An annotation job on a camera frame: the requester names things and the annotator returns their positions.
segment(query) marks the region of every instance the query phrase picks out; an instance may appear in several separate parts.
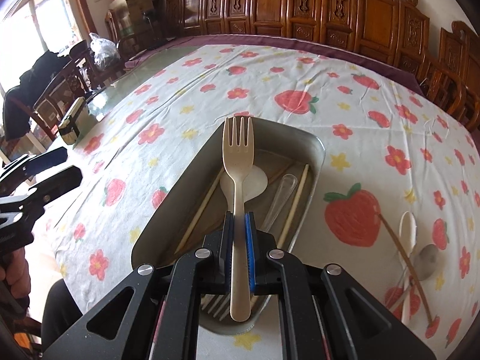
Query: plastic bag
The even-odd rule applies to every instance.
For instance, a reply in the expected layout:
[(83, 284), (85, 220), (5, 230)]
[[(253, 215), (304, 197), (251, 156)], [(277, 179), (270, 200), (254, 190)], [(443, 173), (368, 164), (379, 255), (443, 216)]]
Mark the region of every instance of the plastic bag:
[(95, 53), (95, 64), (101, 71), (106, 71), (120, 61), (120, 54), (114, 42), (100, 38), (95, 33), (90, 33), (90, 38), (92, 38), (90, 48)]

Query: metal fork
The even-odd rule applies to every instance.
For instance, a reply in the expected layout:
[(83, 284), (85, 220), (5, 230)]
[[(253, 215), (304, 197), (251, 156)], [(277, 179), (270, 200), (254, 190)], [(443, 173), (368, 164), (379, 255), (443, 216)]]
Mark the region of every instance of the metal fork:
[(252, 125), (251, 118), (248, 118), (248, 133), (247, 137), (245, 137), (245, 123), (242, 117), (240, 120), (240, 137), (238, 142), (237, 119), (234, 117), (231, 145), (229, 127), (229, 119), (226, 118), (223, 127), (223, 166), (235, 184), (230, 316), (234, 321), (243, 322), (250, 317), (250, 286), (245, 239), (243, 180), (248, 176), (254, 164), (254, 126)]

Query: yellow flower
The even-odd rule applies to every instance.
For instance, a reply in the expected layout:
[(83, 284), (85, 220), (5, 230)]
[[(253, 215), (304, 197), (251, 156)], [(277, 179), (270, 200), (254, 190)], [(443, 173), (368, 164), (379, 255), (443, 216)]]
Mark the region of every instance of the yellow flower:
[(158, 158), (157, 157), (154, 157), (150, 161), (148, 161), (148, 166), (150, 168), (156, 167), (157, 164), (158, 164)]
[(350, 109), (350, 105), (347, 103), (337, 103), (337, 105), (345, 111), (348, 111)]
[(414, 202), (417, 201), (417, 198), (415, 197), (415, 193), (413, 192), (413, 188), (409, 191), (404, 191), (405, 196), (403, 197), (407, 202), (410, 204), (414, 204)]
[(197, 136), (197, 134), (198, 134), (197, 130), (192, 130), (191, 128), (189, 128), (188, 130), (185, 130), (181, 136), (184, 139), (193, 139)]
[(62, 278), (64, 278), (67, 275), (67, 267), (64, 263), (60, 264), (60, 274)]
[(137, 242), (138, 237), (140, 237), (140, 228), (137, 226), (135, 229), (130, 231), (130, 243), (135, 244)]
[(409, 135), (411, 135), (411, 133), (413, 132), (413, 130), (411, 129), (411, 127), (407, 124), (404, 124), (403, 125), (403, 129), (405, 130), (405, 132)]
[(435, 290), (440, 291), (445, 284), (445, 279), (443, 278), (443, 271), (435, 279)]
[(236, 335), (233, 345), (236, 347), (243, 347), (246, 350), (252, 350), (256, 342), (261, 341), (260, 335), (246, 332), (244, 334)]
[(330, 166), (336, 168), (339, 172), (343, 172), (344, 168), (350, 168), (350, 163), (346, 160), (346, 154), (340, 153), (339, 155), (330, 154), (332, 161)]
[(186, 105), (186, 106), (181, 108), (180, 113), (181, 114), (189, 114), (194, 109), (195, 109), (195, 107), (193, 105)]

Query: silver bolt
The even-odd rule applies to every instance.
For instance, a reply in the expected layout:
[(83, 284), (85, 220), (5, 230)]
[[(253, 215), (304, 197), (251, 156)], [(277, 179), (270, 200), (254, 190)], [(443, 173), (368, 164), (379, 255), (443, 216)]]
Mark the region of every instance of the silver bolt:
[(329, 275), (338, 276), (342, 273), (342, 267), (337, 264), (330, 264), (326, 269)]
[(138, 267), (137, 272), (140, 276), (148, 276), (153, 272), (153, 266), (150, 264), (143, 264)]
[(283, 256), (285, 256), (285, 253), (283, 252), (283, 250), (273, 249), (268, 253), (268, 255), (273, 259), (279, 260), (282, 259)]
[(205, 249), (204, 247), (201, 248), (201, 249), (198, 249), (195, 252), (195, 257), (197, 257), (199, 259), (206, 259), (209, 256), (210, 256), (210, 251), (208, 249)]

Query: fork handle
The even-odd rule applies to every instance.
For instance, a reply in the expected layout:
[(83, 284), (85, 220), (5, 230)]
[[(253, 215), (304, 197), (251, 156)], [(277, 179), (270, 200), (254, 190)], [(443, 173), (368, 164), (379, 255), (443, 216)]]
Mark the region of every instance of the fork handle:
[(230, 287), (230, 316), (243, 322), (250, 317), (250, 285), (245, 239), (245, 208), (243, 206), (243, 182), (235, 183), (233, 203), (232, 277)]

